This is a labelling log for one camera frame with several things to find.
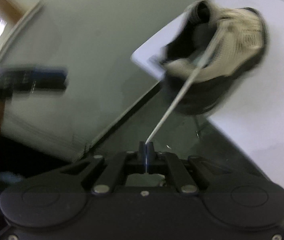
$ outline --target white wall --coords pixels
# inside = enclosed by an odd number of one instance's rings
[[[16,0],[25,9],[37,1]],[[155,80],[130,62],[130,55],[189,1],[43,1],[43,12],[21,33],[4,62],[65,65],[69,87],[59,97],[14,98],[3,132],[72,158],[154,85]]]

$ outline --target shoelace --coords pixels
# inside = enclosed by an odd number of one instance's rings
[[[223,35],[226,32],[228,26],[229,26],[228,22],[222,22],[221,23],[219,30],[214,35],[213,39],[210,41],[210,43],[209,43],[207,49],[205,50],[203,56],[199,60],[197,67],[193,70],[191,75],[188,77],[188,79],[184,83],[183,87],[178,92],[178,95],[175,97],[175,99],[173,100],[173,102],[171,103],[171,105],[169,106],[169,108],[167,109],[167,111],[165,112],[165,114],[163,115],[161,120],[159,121],[159,123],[154,128],[153,132],[150,134],[150,136],[146,140],[146,144],[148,144],[152,141],[154,135],[158,132],[158,130],[163,125],[163,123],[166,121],[166,119],[169,117],[169,115],[173,112],[175,107],[178,105],[178,103],[184,97],[186,92],[189,90],[190,86],[194,82],[194,80],[197,77],[197,75],[199,74],[200,70],[207,64],[207,62],[209,61],[209,59],[213,55],[215,48],[219,44],[220,40],[223,38]]]
[[[190,11],[194,6],[198,4],[199,0],[190,6],[186,8],[186,11]],[[214,35],[213,39],[210,41],[207,49],[205,50],[203,56],[199,60],[196,68],[193,70],[191,75],[188,77],[186,82],[184,83],[183,87],[181,90],[178,92],[178,95],[175,97],[159,123],[156,125],[152,133],[149,135],[149,137],[146,140],[146,145],[148,145],[152,139],[154,138],[155,134],[158,132],[158,130],[161,128],[163,123],[166,121],[166,119],[169,117],[169,115],[174,111],[178,103],[181,101],[181,99],[184,97],[186,92],[189,90],[190,86],[194,82],[195,78],[197,75],[200,73],[201,69],[207,65],[209,59],[212,57],[217,45],[223,38],[225,32],[229,27],[234,28],[234,33],[236,35],[237,40],[239,41],[240,44],[242,44],[246,48],[251,48],[255,49],[257,47],[260,47],[259,44],[254,40],[255,37],[254,35],[243,35],[243,31],[245,30],[258,30],[259,26],[258,25],[252,25],[251,21],[247,20],[245,18],[245,15],[241,14],[239,11],[235,9],[228,9],[228,8],[221,8],[218,15],[213,15],[214,20],[220,19],[219,22],[219,28],[216,34]],[[147,172],[147,157],[145,159],[146,162],[146,172]]]

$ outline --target sneaker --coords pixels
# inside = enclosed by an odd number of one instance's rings
[[[176,107],[183,114],[210,111],[237,78],[261,61],[266,42],[266,25],[257,10],[219,8],[212,0],[192,4],[181,33],[165,47],[164,94],[172,102],[201,55],[213,46],[209,61]]]

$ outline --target black object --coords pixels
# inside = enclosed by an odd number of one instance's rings
[[[154,152],[164,187],[126,187],[138,152],[92,156],[6,189],[0,239],[284,239],[284,189],[201,158]]]
[[[69,164],[50,155],[36,151],[3,136],[0,137],[0,172],[10,171],[26,178]],[[0,180],[0,193],[8,187]],[[0,230],[7,223],[0,211]]]
[[[37,64],[3,66],[0,68],[0,101],[11,98],[13,92],[64,91],[66,76],[66,68],[60,67],[47,68]]]

